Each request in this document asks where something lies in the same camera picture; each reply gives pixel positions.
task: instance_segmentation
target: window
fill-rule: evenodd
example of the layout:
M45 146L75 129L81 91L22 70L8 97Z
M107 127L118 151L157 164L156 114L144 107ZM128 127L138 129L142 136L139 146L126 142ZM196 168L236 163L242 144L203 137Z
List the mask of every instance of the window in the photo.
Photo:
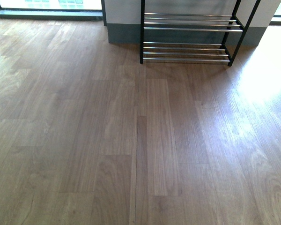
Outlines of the window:
M0 0L2 8L102 10L101 0Z

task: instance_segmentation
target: metal bar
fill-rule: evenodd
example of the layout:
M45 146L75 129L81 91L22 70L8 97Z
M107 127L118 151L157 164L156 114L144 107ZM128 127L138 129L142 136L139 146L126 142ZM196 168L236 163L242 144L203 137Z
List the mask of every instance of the metal bar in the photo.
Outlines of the metal bar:
M225 49L213 48L171 48L171 47L144 47L144 49L167 49L167 50L197 50L197 51L225 51Z
M200 16L200 17L232 17L232 15L200 15L200 14L171 14L171 13L145 13L145 15L174 15L174 16Z
M228 51L228 48L226 47L226 45L222 45L223 49L225 50L225 53L228 55L228 59L231 61L231 55Z
M189 55L189 56L223 56L228 57L226 54L196 54L196 53L179 53L179 52L144 52L144 54L149 55Z
M107 26L105 0L101 0L101 5L102 5L102 14L103 14L103 24L104 24L104 26Z
M200 21L200 22L236 22L236 20L208 20L208 19L188 19L188 18L160 18L145 17L145 20L179 20L179 21Z
M192 43L166 43L166 42L144 42L144 44L163 44L163 45L212 45L221 46L221 44L192 44Z
M230 67L232 66L232 64L233 64L233 62L234 62L234 60L235 60L235 57L236 57L236 55L237 55L237 53L238 53L238 51L239 51L239 48L240 48L240 46L241 46L241 44L242 44L242 42L243 42L243 40L244 40L244 37L245 37L245 35L246 35L247 31L248 31L248 28L249 28L249 26L250 26L250 24L251 24L251 22L252 22L252 19L253 19L254 15L255 15L256 11L257 11L257 8L258 8L259 4L260 4L260 1L261 1L261 0L257 0L257 1L255 2L255 5L254 5L254 7L253 7L253 10L252 10L252 12L251 12L251 14L250 14L250 17L249 17L249 19L248 19L248 22L247 22L245 28L244 28L244 31L243 31L243 33L242 33L242 35L241 35L241 37L240 37L240 39L239 39L239 41L238 41L238 44L237 44L237 46L236 46L236 49L235 49L235 51L234 51L234 53L233 53L233 56L232 56L232 58L231 58L231 61L228 63L228 66L230 66Z
M164 28L164 27L144 27L146 30L185 30L185 31L209 31L209 32L243 32L242 30L219 30L219 29L192 29L192 28Z
M200 61L200 62L229 62L229 60L201 60L201 59L185 59L185 58L144 58L144 60L166 60L166 61Z
M234 19L236 19L236 23L238 24L238 25L240 25L240 28L242 29L242 30L244 30L244 25L240 22L240 20L238 19L238 17L235 15L234 16Z
M234 18L234 16L236 16L236 13L239 9L239 6L240 6L240 3L241 3L241 0L237 0L236 3L235 3L235 6L234 6L234 9L233 9L233 12L232 12L232 16L231 16L231 19ZM228 39L228 36L229 36L229 32L227 31L223 37L223 40L222 40L222 45L226 44L226 41Z
M143 64L144 58L144 22L145 22L145 0L141 0L140 12L140 64Z
M145 22L145 24L161 25L194 25L194 26L215 26L215 27L240 27L240 24L203 24L203 23L170 23L170 22Z

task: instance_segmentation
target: silver metal rod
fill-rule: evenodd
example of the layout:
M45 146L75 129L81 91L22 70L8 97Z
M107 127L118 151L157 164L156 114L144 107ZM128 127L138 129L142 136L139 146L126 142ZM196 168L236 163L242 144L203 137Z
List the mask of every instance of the silver metal rod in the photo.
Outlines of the silver metal rod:
M243 30L227 30L227 29L192 29L192 28L170 28L170 27L144 27L146 30L185 30L185 31L209 31L209 32L243 32Z
M213 49L213 48L171 48L171 47L144 47L144 49L167 49L167 50L197 50L197 51L225 51L225 49Z
M145 17L145 20L179 20L179 21L202 21L202 22L236 22L236 20L208 20L208 19L189 19L189 18L160 18Z
M196 53L179 53L179 52L144 52L144 54L148 55L189 55L189 56L222 56L228 57L226 54L196 54Z
M171 14L171 13L145 13L145 15L174 15L174 16L210 16L210 17L232 17L231 15L200 15L200 14Z
M204 23L170 23L170 22L144 22L144 24L161 25L192 25L192 26L213 26L213 27L240 27L240 24L204 24Z
M221 44L192 44L192 43L167 43L167 42L144 42L144 44L161 44L161 45L212 45L212 46L221 46Z
M230 60L201 60L201 59L184 59L184 58L144 58L144 60L164 60L164 61L199 61L199 62L230 62Z

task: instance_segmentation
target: wooden floor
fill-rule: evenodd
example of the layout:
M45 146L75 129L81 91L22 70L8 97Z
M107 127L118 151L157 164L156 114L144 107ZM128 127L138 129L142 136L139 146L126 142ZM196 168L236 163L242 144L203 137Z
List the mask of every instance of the wooden floor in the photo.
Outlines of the wooden floor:
M232 67L138 51L0 20L0 225L281 225L281 27Z

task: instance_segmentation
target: white wall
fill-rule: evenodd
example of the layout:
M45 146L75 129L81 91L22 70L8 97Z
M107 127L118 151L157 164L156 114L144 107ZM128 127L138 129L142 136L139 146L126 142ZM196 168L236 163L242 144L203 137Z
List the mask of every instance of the white wall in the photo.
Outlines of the white wall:
M261 0L251 27L267 27L281 0ZM236 0L146 0L146 12L231 14ZM254 5L243 0L237 16L246 23ZM107 23L140 24L141 0L105 0Z

